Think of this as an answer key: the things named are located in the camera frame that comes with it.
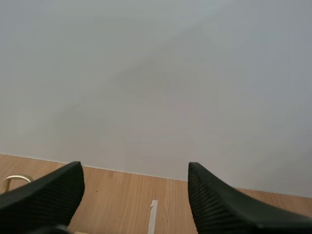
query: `white wall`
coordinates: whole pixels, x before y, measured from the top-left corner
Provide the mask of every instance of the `white wall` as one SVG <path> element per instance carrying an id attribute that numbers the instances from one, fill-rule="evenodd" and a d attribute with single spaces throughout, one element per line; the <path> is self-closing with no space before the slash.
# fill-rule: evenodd
<path id="1" fill-rule="evenodd" d="M 5 0 L 0 152 L 312 196 L 309 0 Z"/>

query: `wooden floor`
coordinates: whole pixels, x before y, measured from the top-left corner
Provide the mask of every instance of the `wooden floor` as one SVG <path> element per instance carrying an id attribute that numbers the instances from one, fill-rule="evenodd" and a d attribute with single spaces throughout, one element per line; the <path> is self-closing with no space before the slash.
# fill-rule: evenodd
<path id="1" fill-rule="evenodd" d="M 34 179 L 62 163 L 0 155 L 0 179 L 27 174 Z M 85 193 L 69 226 L 89 234 L 147 234 L 152 200 L 158 200 L 155 234 L 195 234 L 187 182 L 84 167 Z M 13 181 L 11 188 L 21 181 Z M 312 217 L 312 198 L 261 191 L 240 191 L 293 212 Z"/>

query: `floor plank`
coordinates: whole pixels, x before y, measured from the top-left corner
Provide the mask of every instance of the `floor plank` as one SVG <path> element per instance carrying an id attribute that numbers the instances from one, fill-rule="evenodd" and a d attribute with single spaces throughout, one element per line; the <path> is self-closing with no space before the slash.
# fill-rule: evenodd
<path id="1" fill-rule="evenodd" d="M 0 178 L 27 174 L 34 179 L 64 165 L 0 155 Z M 69 229 L 89 234 L 146 234 L 152 200 L 158 200 L 156 234 L 196 234 L 187 182 L 83 167 L 85 194 Z M 11 188 L 22 185 L 13 181 Z M 269 204 L 312 217 L 312 198 L 239 189 Z"/>

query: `white tape strip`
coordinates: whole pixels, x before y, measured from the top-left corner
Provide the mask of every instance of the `white tape strip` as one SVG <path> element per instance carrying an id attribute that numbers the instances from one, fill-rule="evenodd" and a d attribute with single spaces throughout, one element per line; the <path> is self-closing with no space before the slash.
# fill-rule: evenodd
<path id="1" fill-rule="evenodd" d="M 151 209 L 151 214 L 150 214 L 150 221 L 148 223 L 148 232 L 147 234 L 154 234 L 155 231 L 155 223 L 156 223 L 156 213 L 157 213 L 157 200 L 152 201 L 152 209 Z"/>

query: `gold metal handle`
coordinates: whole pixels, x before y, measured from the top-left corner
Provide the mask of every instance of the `gold metal handle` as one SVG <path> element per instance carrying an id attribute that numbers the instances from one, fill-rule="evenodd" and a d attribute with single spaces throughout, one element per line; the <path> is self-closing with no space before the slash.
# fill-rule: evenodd
<path id="1" fill-rule="evenodd" d="M 23 180 L 26 180 L 28 183 L 34 181 L 34 179 L 29 175 L 10 175 L 4 180 L 4 183 L 3 183 L 4 193 L 9 191 L 12 179 L 23 179 Z"/>

